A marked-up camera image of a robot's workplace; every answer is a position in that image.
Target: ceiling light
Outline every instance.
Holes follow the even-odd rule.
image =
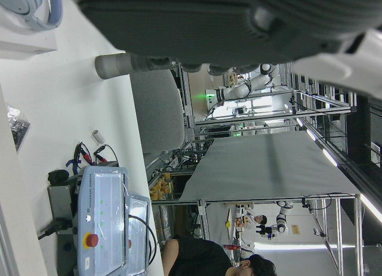
[[[266,243],[255,243],[255,247],[258,250],[310,250],[310,249],[327,249],[324,244],[266,244]],[[331,248],[336,249],[336,244],[331,244]],[[355,248],[355,245],[342,245],[342,248]]]
[[[302,121],[300,120],[300,118],[297,118],[296,121],[297,121],[297,123],[298,123],[301,127],[304,126],[304,124],[302,123]]]
[[[311,137],[311,139],[312,139],[313,141],[316,141],[316,140],[317,140],[316,137],[313,135],[313,133],[312,133],[309,129],[306,129],[306,132],[307,132],[307,134],[309,135],[309,137]]]
[[[380,213],[380,211],[375,206],[373,206],[372,203],[363,194],[361,194],[360,200],[382,223],[382,213]]]
[[[325,157],[333,164],[333,166],[338,166],[338,164],[336,163],[336,161],[333,159],[332,156],[330,156],[329,152],[326,151],[325,149],[322,149],[322,151],[324,152],[324,155]]]

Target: chair backrest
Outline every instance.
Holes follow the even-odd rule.
[[[184,141],[181,98],[169,70],[130,74],[144,153],[179,148]]]

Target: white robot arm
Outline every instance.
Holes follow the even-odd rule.
[[[250,82],[243,81],[237,87],[216,89],[217,101],[248,97],[254,91],[266,89],[272,81],[272,76],[276,75],[278,75],[278,66],[263,63],[260,65],[260,74],[252,78]]]
[[[256,227],[260,230],[256,231],[261,235],[267,234],[268,239],[271,240],[280,233],[288,231],[287,227],[287,215],[289,215],[290,210],[293,208],[293,202],[288,200],[277,201],[277,205],[280,206],[280,213],[276,217],[276,224],[271,227],[266,227],[265,225],[257,225]]]

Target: plastic bag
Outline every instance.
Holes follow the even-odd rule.
[[[9,105],[7,106],[7,117],[11,126],[14,145],[16,151],[18,151],[26,131],[29,128],[29,122],[19,109]]]

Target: gray sheet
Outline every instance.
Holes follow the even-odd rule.
[[[180,200],[358,193],[305,131],[215,139]]]

